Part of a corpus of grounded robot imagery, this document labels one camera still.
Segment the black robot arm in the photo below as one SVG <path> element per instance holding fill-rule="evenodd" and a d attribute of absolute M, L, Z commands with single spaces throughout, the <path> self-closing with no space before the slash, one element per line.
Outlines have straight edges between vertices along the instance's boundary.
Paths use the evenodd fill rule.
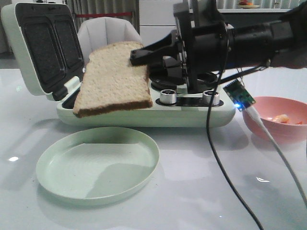
<path fill-rule="evenodd" d="M 301 69 L 307 65 L 307 5 L 278 20 L 227 28 L 213 0 L 195 0 L 173 7 L 176 29 L 162 40 L 130 54 L 132 65 L 162 64 L 169 56 L 180 62 L 188 93 L 211 89 L 220 82 L 214 71 L 246 68 Z"/>

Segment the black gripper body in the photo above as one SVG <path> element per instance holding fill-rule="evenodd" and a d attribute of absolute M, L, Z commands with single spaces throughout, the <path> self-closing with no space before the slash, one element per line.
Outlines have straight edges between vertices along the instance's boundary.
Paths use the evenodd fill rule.
<path fill-rule="evenodd" d="M 223 72 L 229 50 L 229 35 L 223 16 L 214 0 L 194 0 L 192 13 L 188 2 L 173 6 L 179 50 L 189 93 L 200 92 L 198 76 L 211 71 Z"/>

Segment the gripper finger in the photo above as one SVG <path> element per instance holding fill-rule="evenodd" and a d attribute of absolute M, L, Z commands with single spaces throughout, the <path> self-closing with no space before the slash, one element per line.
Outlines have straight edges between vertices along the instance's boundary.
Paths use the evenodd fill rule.
<path fill-rule="evenodd" d="M 178 31 L 172 30 L 163 39 L 130 52 L 130 62 L 133 66 L 149 65 L 162 61 L 163 57 L 177 58 L 181 43 Z"/>
<path fill-rule="evenodd" d="M 180 61 L 167 57 L 149 64 L 150 79 L 183 79 L 183 70 Z"/>

